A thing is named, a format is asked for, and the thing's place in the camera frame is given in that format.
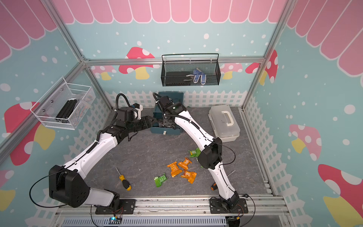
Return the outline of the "dark teal drawer cabinet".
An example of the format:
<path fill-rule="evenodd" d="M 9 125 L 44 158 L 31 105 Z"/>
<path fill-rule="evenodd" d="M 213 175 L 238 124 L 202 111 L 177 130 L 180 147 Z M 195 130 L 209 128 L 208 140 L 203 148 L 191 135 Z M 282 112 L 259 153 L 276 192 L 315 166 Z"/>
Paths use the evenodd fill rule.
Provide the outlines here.
<path fill-rule="evenodd" d="M 169 92 L 159 92 L 158 94 L 160 96 L 168 96 L 170 99 L 172 99 L 172 102 L 174 102 L 174 103 L 177 103 L 177 102 L 183 103 L 183 98 L 184 98 L 184 93 L 183 92 L 169 91 Z M 156 119 L 162 119 L 163 118 L 162 111 L 160 110 L 158 105 L 155 105 L 154 112 L 153 112 L 153 117 L 156 118 Z"/>

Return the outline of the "teal top drawer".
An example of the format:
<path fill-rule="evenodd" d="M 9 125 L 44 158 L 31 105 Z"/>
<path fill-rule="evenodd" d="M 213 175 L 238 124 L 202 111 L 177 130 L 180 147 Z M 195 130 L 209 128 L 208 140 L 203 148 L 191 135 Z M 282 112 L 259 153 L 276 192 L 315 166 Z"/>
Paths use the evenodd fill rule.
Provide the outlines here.
<path fill-rule="evenodd" d="M 175 129 L 172 128 L 162 128 L 160 127 L 160 120 L 156 119 L 157 122 L 151 127 L 151 132 L 154 134 L 162 134 L 162 135 L 180 135 L 183 130 L 178 125 L 176 125 Z"/>

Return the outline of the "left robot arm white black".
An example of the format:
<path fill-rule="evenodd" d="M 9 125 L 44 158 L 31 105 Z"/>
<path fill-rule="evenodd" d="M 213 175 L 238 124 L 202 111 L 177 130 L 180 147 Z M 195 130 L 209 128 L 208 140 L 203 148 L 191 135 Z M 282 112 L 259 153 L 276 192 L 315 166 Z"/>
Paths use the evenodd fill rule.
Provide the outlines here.
<path fill-rule="evenodd" d="M 120 208 L 120 195 L 110 190 L 89 187 L 84 179 L 92 168 L 124 139 L 131 140 L 139 131 L 151 128 L 156 122 L 152 116 L 142 116 L 142 105 L 117 106 L 107 127 L 97 132 L 95 141 L 75 158 L 49 170 L 49 196 L 63 206 L 81 205 L 106 207 L 113 212 Z"/>

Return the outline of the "green cookie packet top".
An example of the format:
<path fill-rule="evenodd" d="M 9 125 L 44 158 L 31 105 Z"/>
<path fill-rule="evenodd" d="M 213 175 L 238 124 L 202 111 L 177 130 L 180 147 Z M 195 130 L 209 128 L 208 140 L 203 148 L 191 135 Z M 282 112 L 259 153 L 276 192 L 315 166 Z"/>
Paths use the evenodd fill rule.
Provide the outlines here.
<path fill-rule="evenodd" d="M 190 150 L 190 158 L 197 158 L 201 154 L 201 151 L 199 148 L 196 148 L 195 150 Z"/>

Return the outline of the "black box in mesh basket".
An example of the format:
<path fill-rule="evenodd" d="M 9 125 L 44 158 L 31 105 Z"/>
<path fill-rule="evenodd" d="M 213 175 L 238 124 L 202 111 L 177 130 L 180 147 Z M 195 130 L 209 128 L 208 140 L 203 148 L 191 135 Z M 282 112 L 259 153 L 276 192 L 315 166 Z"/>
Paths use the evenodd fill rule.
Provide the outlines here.
<path fill-rule="evenodd" d="M 164 76 L 164 86 L 190 86 L 192 77 L 188 72 L 167 72 Z"/>

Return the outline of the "blue white item in basket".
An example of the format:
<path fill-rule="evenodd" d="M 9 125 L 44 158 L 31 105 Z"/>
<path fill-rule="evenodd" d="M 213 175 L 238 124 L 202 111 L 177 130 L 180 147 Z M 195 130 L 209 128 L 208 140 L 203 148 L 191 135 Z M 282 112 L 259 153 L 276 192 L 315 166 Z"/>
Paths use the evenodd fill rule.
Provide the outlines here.
<path fill-rule="evenodd" d="M 194 84 L 205 85 L 207 82 L 207 75 L 198 68 L 194 69 L 192 74 L 186 75 L 186 78 L 184 81 L 191 80 Z"/>

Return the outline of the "clear plastic storage box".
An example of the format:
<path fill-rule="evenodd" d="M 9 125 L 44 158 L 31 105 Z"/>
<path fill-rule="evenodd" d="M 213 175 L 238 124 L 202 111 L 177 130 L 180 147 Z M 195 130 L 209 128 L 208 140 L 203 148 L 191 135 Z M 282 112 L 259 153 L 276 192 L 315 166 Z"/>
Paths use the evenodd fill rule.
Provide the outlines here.
<path fill-rule="evenodd" d="M 235 141 L 240 136 L 240 127 L 229 105 L 211 107 L 209 118 L 215 136 L 223 143 Z"/>

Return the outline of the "orange cookie packet bottom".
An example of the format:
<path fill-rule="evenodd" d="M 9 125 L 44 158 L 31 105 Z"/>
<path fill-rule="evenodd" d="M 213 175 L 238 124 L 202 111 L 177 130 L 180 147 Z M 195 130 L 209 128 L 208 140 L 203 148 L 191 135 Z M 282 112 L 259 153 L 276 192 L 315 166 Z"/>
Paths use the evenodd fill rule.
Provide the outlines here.
<path fill-rule="evenodd" d="M 190 171 L 184 171 L 183 174 L 181 175 L 181 177 L 187 179 L 190 184 L 194 183 L 196 176 L 197 176 L 196 172 L 190 172 Z"/>

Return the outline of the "green cookie packet bottom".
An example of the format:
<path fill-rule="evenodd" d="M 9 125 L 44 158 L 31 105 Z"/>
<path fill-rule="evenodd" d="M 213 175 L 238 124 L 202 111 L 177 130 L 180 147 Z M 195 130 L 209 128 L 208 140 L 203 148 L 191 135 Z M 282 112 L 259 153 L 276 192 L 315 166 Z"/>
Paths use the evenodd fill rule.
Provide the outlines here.
<path fill-rule="evenodd" d="M 155 177 L 154 182 L 155 182 L 156 187 L 161 187 L 163 182 L 165 182 L 166 180 L 167 180 L 167 177 L 165 174 Z"/>

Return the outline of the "yellow black screwdriver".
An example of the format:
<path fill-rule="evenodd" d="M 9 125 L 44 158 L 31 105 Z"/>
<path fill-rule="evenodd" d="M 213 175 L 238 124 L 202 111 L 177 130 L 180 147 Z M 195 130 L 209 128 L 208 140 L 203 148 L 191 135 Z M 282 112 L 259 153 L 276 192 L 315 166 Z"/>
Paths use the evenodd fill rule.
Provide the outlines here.
<path fill-rule="evenodd" d="M 126 178 L 124 177 L 124 175 L 122 175 L 119 171 L 119 169 L 116 167 L 116 171 L 119 174 L 119 179 L 121 180 L 123 187 L 127 190 L 130 191 L 131 190 L 131 184 L 129 183 L 128 180 L 126 180 Z"/>

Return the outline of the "orange black screwdriver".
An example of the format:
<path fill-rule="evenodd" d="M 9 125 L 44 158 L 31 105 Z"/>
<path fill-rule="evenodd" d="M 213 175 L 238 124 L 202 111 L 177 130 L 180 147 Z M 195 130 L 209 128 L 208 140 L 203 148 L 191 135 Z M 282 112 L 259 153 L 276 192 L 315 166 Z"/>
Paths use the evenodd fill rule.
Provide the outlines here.
<path fill-rule="evenodd" d="M 236 170 L 233 170 L 231 173 L 229 173 L 229 174 L 227 175 L 227 177 L 229 177 L 229 176 L 230 176 L 231 174 L 233 174 L 235 171 L 236 171 Z M 216 184 L 216 182 L 214 182 L 214 183 L 213 183 L 213 185 L 211 185 L 211 190 L 216 191 L 217 189 L 218 189 L 217 184 Z"/>

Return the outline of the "black device in white basket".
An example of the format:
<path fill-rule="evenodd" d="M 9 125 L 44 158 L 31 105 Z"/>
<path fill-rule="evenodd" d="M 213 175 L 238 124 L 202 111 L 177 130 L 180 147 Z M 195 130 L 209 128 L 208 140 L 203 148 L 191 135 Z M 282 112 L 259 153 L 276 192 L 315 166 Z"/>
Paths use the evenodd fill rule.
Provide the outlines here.
<path fill-rule="evenodd" d="M 63 124 L 69 123 L 68 118 L 73 113 L 76 104 L 77 104 L 77 99 L 75 99 L 75 98 L 67 100 L 66 104 L 63 106 L 63 108 L 57 114 L 57 116 L 55 118 L 56 122 L 60 122 Z"/>

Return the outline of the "green lit circuit board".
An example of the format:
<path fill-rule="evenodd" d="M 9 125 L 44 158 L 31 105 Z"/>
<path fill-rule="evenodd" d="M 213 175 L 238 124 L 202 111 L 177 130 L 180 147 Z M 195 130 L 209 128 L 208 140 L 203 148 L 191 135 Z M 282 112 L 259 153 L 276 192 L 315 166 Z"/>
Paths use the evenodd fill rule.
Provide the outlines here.
<path fill-rule="evenodd" d="M 122 222 L 122 217 L 111 217 L 109 219 L 109 225 L 120 225 Z"/>

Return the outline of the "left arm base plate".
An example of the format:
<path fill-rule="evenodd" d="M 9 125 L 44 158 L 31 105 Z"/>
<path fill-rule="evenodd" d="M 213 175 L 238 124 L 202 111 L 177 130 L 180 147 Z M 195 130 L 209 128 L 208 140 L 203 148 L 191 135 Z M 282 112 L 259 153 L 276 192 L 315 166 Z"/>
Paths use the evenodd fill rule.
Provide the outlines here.
<path fill-rule="evenodd" d="M 133 214 L 135 209 L 135 199 L 119 199 L 109 206 L 96 206 L 96 215 L 122 215 Z"/>

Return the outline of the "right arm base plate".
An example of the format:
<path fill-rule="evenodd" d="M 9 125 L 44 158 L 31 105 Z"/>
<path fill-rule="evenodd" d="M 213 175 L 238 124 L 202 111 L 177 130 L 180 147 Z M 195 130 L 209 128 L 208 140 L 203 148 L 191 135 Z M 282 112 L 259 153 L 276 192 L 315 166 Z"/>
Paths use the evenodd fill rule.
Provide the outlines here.
<path fill-rule="evenodd" d="M 227 202 L 220 198 L 209 199 L 210 213 L 212 214 L 248 214 L 248 206 L 244 198 L 239 199 L 236 205 L 228 206 Z"/>

